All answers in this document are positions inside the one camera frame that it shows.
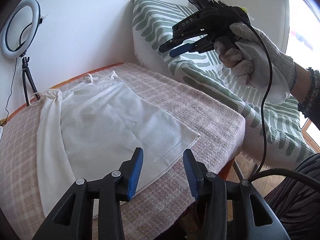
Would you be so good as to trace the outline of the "right forearm dark sleeve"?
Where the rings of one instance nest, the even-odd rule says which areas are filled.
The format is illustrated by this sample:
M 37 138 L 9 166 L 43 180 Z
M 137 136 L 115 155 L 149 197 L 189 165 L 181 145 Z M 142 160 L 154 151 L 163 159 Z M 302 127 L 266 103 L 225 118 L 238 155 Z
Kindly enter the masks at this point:
M 319 129 L 319 71 L 305 69 L 295 63 L 296 81 L 291 94 L 298 101 L 298 110 Z

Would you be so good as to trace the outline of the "white gloved right hand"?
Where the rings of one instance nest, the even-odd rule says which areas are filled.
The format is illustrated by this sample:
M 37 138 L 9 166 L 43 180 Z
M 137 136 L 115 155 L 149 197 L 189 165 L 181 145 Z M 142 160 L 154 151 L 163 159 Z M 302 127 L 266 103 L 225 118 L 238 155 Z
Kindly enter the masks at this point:
M 264 95 L 270 80 L 270 69 L 267 56 L 254 34 L 256 32 L 266 46 L 272 63 L 272 85 L 267 101 L 274 105 L 284 103 L 296 83 L 293 59 L 279 50 L 260 29 L 250 29 L 243 23 L 233 23 L 230 29 L 239 39 L 235 45 L 227 37 L 215 41 L 214 49 L 220 61 L 231 69 L 238 83 L 251 86 Z

